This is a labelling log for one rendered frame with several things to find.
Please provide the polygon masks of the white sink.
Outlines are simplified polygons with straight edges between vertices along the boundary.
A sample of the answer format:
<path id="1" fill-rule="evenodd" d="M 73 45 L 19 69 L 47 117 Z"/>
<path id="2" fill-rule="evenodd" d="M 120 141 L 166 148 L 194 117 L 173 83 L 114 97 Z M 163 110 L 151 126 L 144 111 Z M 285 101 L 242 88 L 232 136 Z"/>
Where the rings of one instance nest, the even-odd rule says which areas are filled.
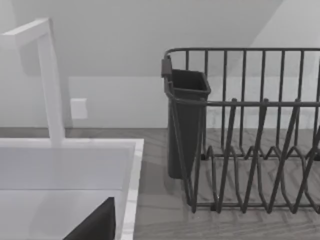
<path id="1" fill-rule="evenodd" d="M 134 240 L 142 138 L 0 147 L 0 240 L 63 240 L 115 198 L 115 240 Z"/>

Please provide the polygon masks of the tall white tap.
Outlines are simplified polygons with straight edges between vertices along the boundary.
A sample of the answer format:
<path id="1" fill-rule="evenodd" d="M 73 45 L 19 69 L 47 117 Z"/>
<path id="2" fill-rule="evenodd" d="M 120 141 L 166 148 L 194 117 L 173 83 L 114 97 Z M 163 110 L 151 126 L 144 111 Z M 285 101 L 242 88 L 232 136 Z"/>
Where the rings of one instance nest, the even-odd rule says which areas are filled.
<path id="1" fill-rule="evenodd" d="M 36 41 L 44 93 L 48 138 L 0 138 L 0 148 L 59 148 L 65 141 L 60 74 L 52 20 L 38 18 L 0 34 L 0 47 L 18 49 Z"/>

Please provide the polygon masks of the dark grey cutlery holder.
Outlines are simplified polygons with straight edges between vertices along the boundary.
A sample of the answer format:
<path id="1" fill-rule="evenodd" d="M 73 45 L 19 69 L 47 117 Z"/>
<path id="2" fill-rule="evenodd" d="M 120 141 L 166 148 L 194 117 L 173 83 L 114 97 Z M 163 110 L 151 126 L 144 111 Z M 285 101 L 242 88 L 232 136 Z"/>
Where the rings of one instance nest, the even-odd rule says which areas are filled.
<path id="1" fill-rule="evenodd" d="M 196 100 L 208 99 L 211 87 L 206 75 L 200 71 L 173 69 L 172 82 L 174 95 L 180 99 Z M 199 132 L 198 105 L 178 103 L 176 105 L 179 129 L 181 133 L 183 159 L 187 174 L 191 174 L 193 167 Z M 172 112 L 168 111 L 168 160 L 167 171 L 172 179 L 181 179 L 181 166 L 175 136 L 174 119 Z"/>

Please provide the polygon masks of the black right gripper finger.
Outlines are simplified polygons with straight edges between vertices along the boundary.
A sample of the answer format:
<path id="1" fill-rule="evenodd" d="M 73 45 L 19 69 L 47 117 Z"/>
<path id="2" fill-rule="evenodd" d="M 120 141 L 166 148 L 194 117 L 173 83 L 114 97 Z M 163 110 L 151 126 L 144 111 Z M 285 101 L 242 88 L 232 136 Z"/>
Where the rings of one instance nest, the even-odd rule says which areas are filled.
<path id="1" fill-rule="evenodd" d="M 115 198 L 108 197 L 62 240 L 115 240 Z"/>

